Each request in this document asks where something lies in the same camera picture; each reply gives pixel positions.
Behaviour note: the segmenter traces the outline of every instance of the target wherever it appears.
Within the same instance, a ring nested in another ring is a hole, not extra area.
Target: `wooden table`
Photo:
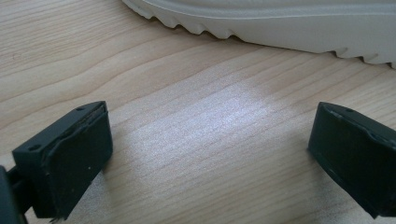
[[[191,35],[119,0],[0,1],[0,164],[106,100],[114,154],[64,223],[394,223],[307,152],[318,102],[396,128],[396,71]],[[37,219],[32,210],[30,223]]]

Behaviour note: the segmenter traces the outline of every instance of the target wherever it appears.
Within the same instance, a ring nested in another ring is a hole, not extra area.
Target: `sole tread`
[[[242,28],[241,30],[234,29],[233,27],[224,27],[223,25],[215,24],[213,22],[208,22],[207,20],[194,20],[193,16],[191,15],[183,15],[180,13],[175,13],[171,11],[167,11],[166,9],[163,8],[156,8],[151,9],[151,7],[154,7],[150,4],[144,5],[144,6],[139,6],[135,3],[133,3],[131,0],[123,0],[123,2],[133,9],[135,12],[137,12],[139,15],[145,17],[146,19],[150,19],[151,17],[156,17],[158,18],[161,23],[163,23],[165,26],[170,27],[170,28],[175,28],[177,25],[183,26],[186,30],[188,30],[190,33],[199,35],[203,31],[208,31],[212,35],[214,35],[217,38],[220,39],[227,39],[231,35],[235,35],[239,37],[240,39],[251,42],[251,43],[256,43],[256,44],[262,44],[260,41],[264,40],[256,40],[254,38],[246,38],[245,37],[245,32],[246,29]],[[367,50],[367,49],[362,49],[362,48],[335,48],[334,50],[321,50],[321,49],[309,49],[309,44],[305,44],[308,46],[308,49],[304,49],[304,47],[289,47],[288,45],[282,46],[282,44],[278,44],[279,41],[276,40],[275,37],[269,37],[268,38],[269,44],[262,44],[262,45],[267,45],[267,46],[274,46],[274,47],[281,47],[281,48],[287,48],[287,49],[299,49],[303,51],[308,51],[308,52],[324,52],[324,51],[334,51],[336,56],[339,58],[355,58],[355,57],[362,57],[363,60],[366,63],[389,63],[389,60],[387,60],[386,56],[383,56],[379,52],[370,52],[373,50]],[[389,63],[392,68],[396,68],[396,63],[391,62]]]

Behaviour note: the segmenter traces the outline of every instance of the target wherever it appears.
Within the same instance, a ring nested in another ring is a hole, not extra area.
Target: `white rubber sole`
[[[123,0],[141,16],[158,18],[164,25],[184,26],[193,34],[208,31],[218,38],[235,35],[266,46],[321,53],[335,51],[340,58],[362,57],[366,63],[390,63],[396,68],[396,2],[381,6],[311,7],[308,10],[236,12],[235,17],[208,15],[202,8],[156,6],[145,0]]]

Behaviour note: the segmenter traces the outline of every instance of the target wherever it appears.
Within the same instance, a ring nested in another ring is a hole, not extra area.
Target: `sneaker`
[[[235,35],[266,46],[396,68],[395,0],[123,0],[141,16],[193,34]]]

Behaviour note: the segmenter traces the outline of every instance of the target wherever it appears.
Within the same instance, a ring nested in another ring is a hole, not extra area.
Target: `light wood surface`
[[[395,87],[386,64],[191,35],[119,0],[0,0],[0,164],[79,105],[110,111],[113,157],[64,223],[394,223],[306,148],[320,101],[395,129]]]

